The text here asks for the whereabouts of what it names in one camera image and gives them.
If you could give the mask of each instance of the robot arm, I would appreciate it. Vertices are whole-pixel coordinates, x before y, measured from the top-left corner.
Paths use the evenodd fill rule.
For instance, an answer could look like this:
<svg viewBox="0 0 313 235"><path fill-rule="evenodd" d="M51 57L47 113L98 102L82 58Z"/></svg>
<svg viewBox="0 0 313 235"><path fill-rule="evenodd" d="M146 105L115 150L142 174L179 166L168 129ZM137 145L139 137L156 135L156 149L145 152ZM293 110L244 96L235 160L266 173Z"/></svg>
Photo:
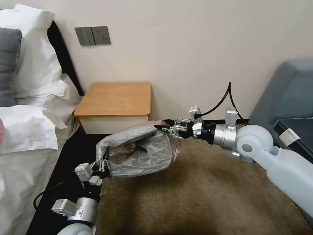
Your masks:
<svg viewBox="0 0 313 235"><path fill-rule="evenodd" d="M176 119L173 126L155 127L174 138L202 139L219 145L229 156L257 162L275 186L313 217L313 164L294 151L274 146L271 134L261 126L248 125L236 131L235 108L227 108L225 125L204 125L197 106L189 113L189 120Z"/></svg>

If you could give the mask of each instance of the black cable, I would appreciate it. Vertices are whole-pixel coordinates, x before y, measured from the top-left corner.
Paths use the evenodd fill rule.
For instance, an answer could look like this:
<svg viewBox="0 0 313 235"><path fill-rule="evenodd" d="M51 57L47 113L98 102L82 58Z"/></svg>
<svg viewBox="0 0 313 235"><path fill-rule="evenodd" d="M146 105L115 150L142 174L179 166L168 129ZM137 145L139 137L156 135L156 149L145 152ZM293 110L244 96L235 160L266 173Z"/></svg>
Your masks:
<svg viewBox="0 0 313 235"><path fill-rule="evenodd" d="M248 123L247 123L247 122L244 120L244 118L240 115L240 113L238 112L238 109L237 109L236 106L235 106L234 100L233 100L232 95L231 95L231 82L228 83L227 90L226 90L226 92L225 92L223 98L220 100L220 102L218 102L218 104L217 104L213 109L211 109L210 111L208 111L208 112L206 112L206 113L198 114L198 115L195 114L195 115L194 115L195 119L200 118L200 117L202 117L202 116L204 116L204 115L207 115L207 114L213 112L214 110L216 110L216 109L221 105L221 103L223 103L223 101L226 99L228 93L229 93L229 97L230 97L230 99L231 99L231 104L232 104L232 106L236 109L238 116L239 116L240 119L244 122L244 124L248 125Z"/></svg>
<svg viewBox="0 0 313 235"><path fill-rule="evenodd" d="M240 113L238 112L238 109L235 106L234 100L232 99L232 95L231 95L231 89L229 90L229 97L231 99L231 104L232 106L236 109L238 116L240 117L240 119L244 122L244 124L248 125L248 123L244 120L244 118L240 115Z"/></svg>
<svg viewBox="0 0 313 235"><path fill-rule="evenodd" d="M43 195L45 192L47 192L47 191L53 189L53 188L56 187L56 186L59 186L59 185L62 184L62 183L64 183L64 181L62 181L62 182L60 182L60 183L58 183L58 184L56 184L56 185L54 185L54 186L52 186L52 187L46 189L45 191L41 192L40 194L38 194L38 195L35 197L34 201L33 201L33 206L34 206L35 210L37 210L37 208L38 208L38 206L36 205L37 199L38 199L41 195Z"/></svg>
<svg viewBox="0 0 313 235"><path fill-rule="evenodd" d="M231 82L228 83L228 88L227 88L223 98L220 100L220 102L218 102L218 104L213 109L211 109L210 111L207 111L206 113L203 113L203 114L195 115L195 118L202 117L202 116L207 115L207 114L213 112L214 110L216 110L221 105L221 103L223 103L223 101L226 99L230 89L231 89Z"/></svg>

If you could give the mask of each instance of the gray pillow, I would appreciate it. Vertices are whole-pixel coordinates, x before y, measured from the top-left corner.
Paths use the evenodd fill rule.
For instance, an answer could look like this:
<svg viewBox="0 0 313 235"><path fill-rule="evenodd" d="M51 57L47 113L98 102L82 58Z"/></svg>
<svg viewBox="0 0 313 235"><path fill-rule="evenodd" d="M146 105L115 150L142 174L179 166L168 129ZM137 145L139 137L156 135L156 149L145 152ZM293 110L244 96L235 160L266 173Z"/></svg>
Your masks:
<svg viewBox="0 0 313 235"><path fill-rule="evenodd" d="M0 28L0 107L16 105L12 79L20 55L22 32Z"/></svg>

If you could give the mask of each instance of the brown carpet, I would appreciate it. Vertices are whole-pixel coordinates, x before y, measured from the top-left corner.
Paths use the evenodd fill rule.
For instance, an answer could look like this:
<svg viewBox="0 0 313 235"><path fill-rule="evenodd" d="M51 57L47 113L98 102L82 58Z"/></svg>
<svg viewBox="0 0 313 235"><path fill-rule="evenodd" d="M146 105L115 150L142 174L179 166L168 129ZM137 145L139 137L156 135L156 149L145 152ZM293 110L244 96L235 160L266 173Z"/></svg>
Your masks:
<svg viewBox="0 0 313 235"><path fill-rule="evenodd" d="M105 179L97 234L313 234L296 205L257 164L202 140L183 142L173 165Z"/></svg>

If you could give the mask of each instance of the white pillow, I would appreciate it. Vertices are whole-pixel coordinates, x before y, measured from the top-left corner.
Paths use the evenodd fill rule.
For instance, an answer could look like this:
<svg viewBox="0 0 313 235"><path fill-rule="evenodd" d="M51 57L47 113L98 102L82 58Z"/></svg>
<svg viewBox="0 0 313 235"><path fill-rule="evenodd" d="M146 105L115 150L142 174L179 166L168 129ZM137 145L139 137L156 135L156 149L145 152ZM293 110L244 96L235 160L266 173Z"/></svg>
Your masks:
<svg viewBox="0 0 313 235"><path fill-rule="evenodd" d="M0 154L35 149L58 149L55 128L67 126L49 109L15 105L0 107L5 128Z"/></svg>
<svg viewBox="0 0 313 235"><path fill-rule="evenodd" d="M47 97L16 99L16 104L31 105L53 110L53 113L59 116L62 121L69 126L73 118L73 113L79 105L81 98L72 80L66 73L61 75L61 79L68 85L68 92L64 95L64 98L59 98L51 94Z"/></svg>
<svg viewBox="0 0 313 235"><path fill-rule="evenodd" d="M49 42L47 29L54 12L16 5L0 10L0 27L22 32L17 74L13 79L15 98L64 95L67 84L60 80L61 66Z"/></svg>

